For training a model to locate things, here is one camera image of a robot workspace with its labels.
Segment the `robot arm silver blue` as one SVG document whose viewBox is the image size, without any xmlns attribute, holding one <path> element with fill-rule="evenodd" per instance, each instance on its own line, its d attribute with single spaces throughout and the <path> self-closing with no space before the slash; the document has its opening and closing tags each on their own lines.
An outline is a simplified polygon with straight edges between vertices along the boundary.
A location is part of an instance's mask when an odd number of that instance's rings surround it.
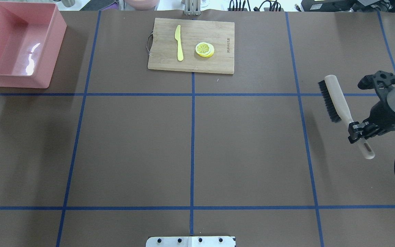
<svg viewBox="0 0 395 247">
<path fill-rule="evenodd" d="M 358 88 L 374 89 L 379 102 L 371 108 L 368 118 L 362 122 L 349 124 L 350 143 L 395 131 L 395 74 L 378 71 L 375 74 L 366 75 L 359 81 Z"/>
</svg>

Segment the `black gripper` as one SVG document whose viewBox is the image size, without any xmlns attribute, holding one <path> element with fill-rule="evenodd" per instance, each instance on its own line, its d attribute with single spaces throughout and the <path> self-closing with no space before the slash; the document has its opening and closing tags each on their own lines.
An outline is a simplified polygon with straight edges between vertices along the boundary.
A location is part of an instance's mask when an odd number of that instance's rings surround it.
<svg viewBox="0 0 395 247">
<path fill-rule="evenodd" d="M 395 131 L 395 111 L 387 103 L 387 96 L 395 89 L 395 74 L 378 71 L 364 76 L 358 83 L 361 90 L 375 89 L 379 102 L 370 110 L 370 115 L 363 122 L 348 124 L 348 140 L 351 144 L 360 139 L 369 139 L 390 131 Z"/>
</svg>

